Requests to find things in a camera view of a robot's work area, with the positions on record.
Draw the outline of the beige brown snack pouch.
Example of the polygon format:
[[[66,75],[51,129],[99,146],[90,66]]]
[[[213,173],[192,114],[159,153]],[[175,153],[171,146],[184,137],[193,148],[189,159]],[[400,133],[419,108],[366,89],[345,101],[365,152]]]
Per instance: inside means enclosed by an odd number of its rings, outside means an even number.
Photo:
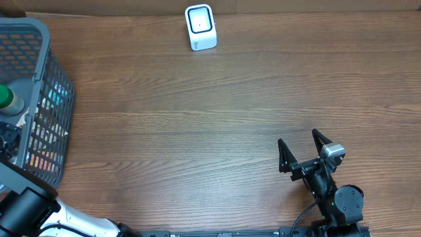
[[[32,115],[27,109],[23,115],[20,117],[19,121],[16,123],[16,127],[23,129],[28,123],[33,121]]]

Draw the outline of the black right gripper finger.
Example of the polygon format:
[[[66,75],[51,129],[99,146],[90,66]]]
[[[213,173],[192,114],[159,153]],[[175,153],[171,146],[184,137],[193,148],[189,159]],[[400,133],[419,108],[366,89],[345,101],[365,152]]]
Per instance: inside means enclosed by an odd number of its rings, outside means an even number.
[[[297,160],[281,138],[278,140],[278,149],[280,154],[279,171],[283,173],[291,172],[297,165]]]
[[[316,149],[318,154],[320,154],[322,148],[326,144],[332,143],[330,139],[325,137],[321,132],[319,132],[316,128],[312,129],[312,137],[316,145]]]

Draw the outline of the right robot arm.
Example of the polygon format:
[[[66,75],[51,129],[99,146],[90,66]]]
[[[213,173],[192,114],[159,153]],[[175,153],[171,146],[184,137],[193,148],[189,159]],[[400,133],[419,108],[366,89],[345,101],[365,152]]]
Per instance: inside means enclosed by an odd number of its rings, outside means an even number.
[[[314,198],[291,227],[281,227],[280,236],[369,236],[361,228],[364,192],[355,185],[337,187],[332,174],[343,162],[346,151],[317,129],[312,137],[318,152],[316,158],[299,163],[287,144],[278,140],[279,171],[290,173],[292,181],[302,180]]]

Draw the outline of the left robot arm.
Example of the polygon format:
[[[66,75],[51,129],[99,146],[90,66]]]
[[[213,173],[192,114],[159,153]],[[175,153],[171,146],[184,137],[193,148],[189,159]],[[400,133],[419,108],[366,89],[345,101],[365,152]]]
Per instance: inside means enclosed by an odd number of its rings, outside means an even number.
[[[56,189],[9,162],[22,136],[19,127],[1,123],[2,236],[139,236],[123,223],[89,216],[65,205]]]

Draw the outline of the green-lidded jar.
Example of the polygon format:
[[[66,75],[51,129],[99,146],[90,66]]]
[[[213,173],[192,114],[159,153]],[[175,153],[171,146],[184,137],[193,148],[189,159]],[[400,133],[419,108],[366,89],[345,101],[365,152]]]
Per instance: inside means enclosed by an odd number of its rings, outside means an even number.
[[[21,113],[24,107],[23,98],[15,94],[7,86],[1,84],[1,113],[12,117]]]

